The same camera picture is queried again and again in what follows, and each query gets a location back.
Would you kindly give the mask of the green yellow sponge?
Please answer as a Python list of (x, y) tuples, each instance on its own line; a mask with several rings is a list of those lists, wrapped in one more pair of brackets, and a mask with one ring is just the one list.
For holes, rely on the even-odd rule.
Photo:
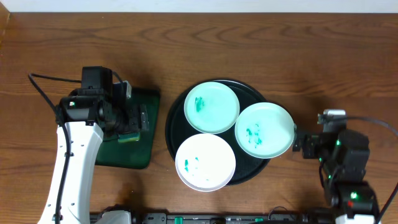
[(141, 134), (140, 133), (119, 134), (118, 135), (118, 142), (119, 143), (126, 143), (126, 142), (139, 141), (140, 138), (141, 138)]

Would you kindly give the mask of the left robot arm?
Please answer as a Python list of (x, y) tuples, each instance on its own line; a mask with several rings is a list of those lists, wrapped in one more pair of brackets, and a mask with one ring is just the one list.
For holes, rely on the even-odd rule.
[(118, 76), (106, 67), (83, 67), (81, 87), (58, 105), (37, 89), (58, 125), (55, 167), (40, 223), (89, 223), (95, 162), (104, 137), (117, 136), (125, 143), (149, 130), (146, 106), (128, 105), (131, 85), (113, 82)]

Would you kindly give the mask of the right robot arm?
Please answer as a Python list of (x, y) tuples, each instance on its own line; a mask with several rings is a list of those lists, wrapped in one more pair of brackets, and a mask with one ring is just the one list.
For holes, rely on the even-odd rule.
[(318, 174), (330, 223), (378, 223), (379, 206), (374, 190), (364, 180), (370, 156), (369, 138), (347, 128), (345, 110), (325, 110), (318, 115), (320, 133), (295, 127), (292, 150), (304, 159), (320, 162)]

